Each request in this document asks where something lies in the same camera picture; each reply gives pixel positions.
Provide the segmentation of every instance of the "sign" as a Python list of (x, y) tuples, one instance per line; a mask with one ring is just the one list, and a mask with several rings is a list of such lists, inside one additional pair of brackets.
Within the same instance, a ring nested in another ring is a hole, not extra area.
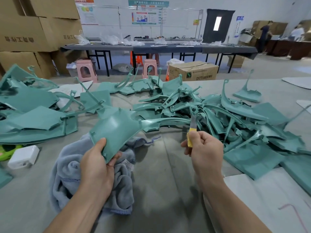
[(244, 16), (238, 16), (236, 18), (235, 31), (234, 31), (234, 37), (235, 38), (239, 37), (239, 35), (240, 35), (239, 29), (240, 29), (240, 24), (243, 21), (243, 19), (244, 19)]
[(94, 0), (75, 0), (82, 25), (98, 25)]
[(132, 24), (159, 25), (163, 23), (162, 9), (169, 6), (169, 1), (129, 0), (132, 12)]

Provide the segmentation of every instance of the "hand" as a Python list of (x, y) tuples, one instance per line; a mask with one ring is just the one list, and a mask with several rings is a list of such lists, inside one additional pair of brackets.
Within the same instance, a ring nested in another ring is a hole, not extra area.
[(221, 141), (204, 131), (191, 131), (188, 136), (192, 148), (188, 147), (187, 140), (181, 143), (181, 147), (185, 147), (185, 155), (191, 157), (199, 181), (222, 180), (221, 165), (224, 152)]
[(110, 162), (106, 164), (101, 154), (106, 143), (106, 138), (100, 139), (83, 155), (80, 162), (80, 186), (90, 189), (90, 191), (98, 192), (99, 196), (108, 198), (115, 179), (114, 165), (119, 157), (122, 156), (122, 153), (119, 151)]

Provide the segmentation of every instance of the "white power adapter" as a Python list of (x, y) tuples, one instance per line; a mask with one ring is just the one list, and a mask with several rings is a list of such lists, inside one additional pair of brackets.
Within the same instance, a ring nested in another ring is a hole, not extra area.
[(36, 145), (17, 149), (7, 165), (11, 169), (18, 169), (33, 165), (35, 164), (39, 151), (40, 150)]

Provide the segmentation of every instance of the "door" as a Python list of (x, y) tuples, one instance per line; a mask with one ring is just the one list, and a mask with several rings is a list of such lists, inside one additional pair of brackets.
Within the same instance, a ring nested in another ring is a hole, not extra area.
[(235, 11), (207, 9), (203, 43), (224, 42)]

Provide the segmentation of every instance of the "man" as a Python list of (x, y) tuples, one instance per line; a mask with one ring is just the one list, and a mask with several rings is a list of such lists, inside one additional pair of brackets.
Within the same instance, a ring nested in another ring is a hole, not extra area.
[[(272, 233), (261, 220), (227, 187), (221, 174), (223, 144), (210, 134), (189, 133), (188, 141), (181, 143), (189, 155), (198, 184), (214, 210), (224, 233)], [(81, 182), (64, 209), (44, 233), (89, 233), (106, 202), (114, 183), (114, 164), (117, 153), (106, 165), (101, 155), (106, 138), (87, 151), (80, 163)]]
[(305, 34), (304, 28), (298, 24), (288, 37), (291, 41), (299, 41)]
[(270, 26), (273, 24), (273, 21), (269, 21), (267, 25), (263, 26), (260, 30), (262, 30), (261, 36), (257, 43), (257, 51), (258, 53), (263, 52), (263, 48), (265, 47), (267, 36), (272, 36), (270, 32)]

